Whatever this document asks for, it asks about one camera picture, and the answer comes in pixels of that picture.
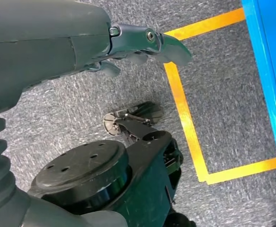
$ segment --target yellow floor marking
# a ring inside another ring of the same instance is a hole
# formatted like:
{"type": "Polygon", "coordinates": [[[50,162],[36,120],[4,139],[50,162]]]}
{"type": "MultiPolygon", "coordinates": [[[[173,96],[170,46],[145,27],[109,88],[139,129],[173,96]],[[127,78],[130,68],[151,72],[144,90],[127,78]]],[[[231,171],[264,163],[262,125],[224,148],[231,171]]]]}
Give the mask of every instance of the yellow floor marking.
{"type": "Polygon", "coordinates": [[[246,166],[240,166],[233,169],[228,169],[213,174],[209,174],[207,176],[207,183],[207,184],[219,183],[244,176],[258,174],[273,169],[276,169],[276,157],[265,161],[249,164],[246,166]]]}
{"type": "Polygon", "coordinates": [[[223,13],[215,17],[201,20],[191,25],[177,28],[166,32],[165,34],[171,35],[179,40],[183,40],[244,21],[244,19],[245,16],[244,14],[243,8],[239,8],[228,13],[223,13]]]}
{"type": "Polygon", "coordinates": [[[197,133],[192,123],[189,104],[182,86],[178,69],[173,63],[164,64],[169,84],[175,99],[179,116],[180,117],[184,134],[186,137],[190,153],[194,162],[197,176],[200,182],[204,182],[208,175],[207,168],[200,147],[197,133]]]}
{"type": "MultiPolygon", "coordinates": [[[[183,40],[232,25],[244,19],[245,16],[243,8],[240,8],[188,26],[177,28],[173,31],[166,32],[165,34],[171,35],[179,40],[183,40]]],[[[164,64],[164,67],[173,98],[175,99],[181,124],[183,127],[184,134],[189,144],[189,151],[192,155],[197,176],[200,182],[206,181],[207,184],[214,184],[276,169],[276,158],[272,158],[246,166],[240,166],[217,173],[208,174],[177,67],[173,63],[164,64]]]]}

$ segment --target mounting hole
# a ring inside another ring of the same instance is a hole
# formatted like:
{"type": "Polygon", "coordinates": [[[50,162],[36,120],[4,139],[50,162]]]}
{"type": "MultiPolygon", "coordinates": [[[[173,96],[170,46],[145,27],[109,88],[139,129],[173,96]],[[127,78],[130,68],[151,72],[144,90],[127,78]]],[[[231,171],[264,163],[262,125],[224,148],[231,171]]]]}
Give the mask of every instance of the mounting hole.
{"type": "Polygon", "coordinates": [[[50,165],[50,166],[47,166],[47,169],[50,169],[50,168],[53,168],[54,165],[50,165]]]}
{"type": "Polygon", "coordinates": [[[146,37],[149,42],[154,42],[155,41],[155,35],[152,31],[149,31],[146,33],[146,37]]]}
{"type": "Polygon", "coordinates": [[[94,155],[90,156],[90,158],[95,158],[95,157],[98,157],[98,154],[94,154],[94,155]]]}
{"type": "Polygon", "coordinates": [[[65,172],[68,169],[69,169],[69,167],[65,167],[65,168],[62,169],[61,172],[65,172]]]}
{"type": "Polygon", "coordinates": [[[164,135],[165,135],[164,131],[154,131],[154,132],[149,133],[146,136],[144,136],[142,138],[142,140],[144,140],[144,141],[158,140],[161,137],[163,137],[164,135]]]}

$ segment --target gray carpet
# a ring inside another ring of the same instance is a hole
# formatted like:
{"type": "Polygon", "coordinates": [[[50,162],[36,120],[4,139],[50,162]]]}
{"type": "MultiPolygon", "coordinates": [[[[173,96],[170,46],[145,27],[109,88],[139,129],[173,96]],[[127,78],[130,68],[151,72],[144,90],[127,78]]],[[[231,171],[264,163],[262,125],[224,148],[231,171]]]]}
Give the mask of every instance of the gray carpet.
{"type": "MultiPolygon", "coordinates": [[[[241,7],[239,0],[91,0],[113,22],[165,32],[241,7]]],[[[245,22],[183,41],[194,60],[179,68],[189,105],[210,173],[276,156],[245,22]]],[[[22,94],[1,114],[4,153],[17,185],[27,191],[41,168],[83,143],[108,139],[102,117],[144,101],[161,105],[158,129],[171,132],[185,155],[175,208],[198,226],[272,227],[276,221],[276,170],[214,185],[199,183],[162,64],[118,61],[112,79],[81,73],[22,94]]]]}

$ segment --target metal screw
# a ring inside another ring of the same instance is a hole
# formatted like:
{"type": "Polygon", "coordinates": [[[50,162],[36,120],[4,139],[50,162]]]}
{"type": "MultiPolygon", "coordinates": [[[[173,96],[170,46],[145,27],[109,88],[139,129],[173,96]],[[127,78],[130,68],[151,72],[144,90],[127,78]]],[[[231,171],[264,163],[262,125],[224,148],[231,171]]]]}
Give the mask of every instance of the metal screw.
{"type": "Polygon", "coordinates": [[[116,124],[113,124],[112,128],[115,130],[118,130],[118,127],[116,124]]]}
{"type": "Polygon", "coordinates": [[[147,32],[146,37],[149,41],[153,42],[155,40],[155,34],[153,32],[147,32]]]}
{"type": "Polygon", "coordinates": [[[109,34],[111,36],[116,36],[116,35],[118,35],[119,34],[119,30],[116,27],[111,27],[109,29],[109,34]]]}

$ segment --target blue panel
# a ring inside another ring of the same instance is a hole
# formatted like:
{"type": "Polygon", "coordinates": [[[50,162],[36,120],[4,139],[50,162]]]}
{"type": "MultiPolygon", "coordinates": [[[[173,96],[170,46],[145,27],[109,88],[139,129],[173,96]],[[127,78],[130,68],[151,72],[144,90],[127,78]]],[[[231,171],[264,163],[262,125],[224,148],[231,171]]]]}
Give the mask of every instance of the blue panel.
{"type": "Polygon", "coordinates": [[[276,0],[242,0],[276,141],[276,0]]]}

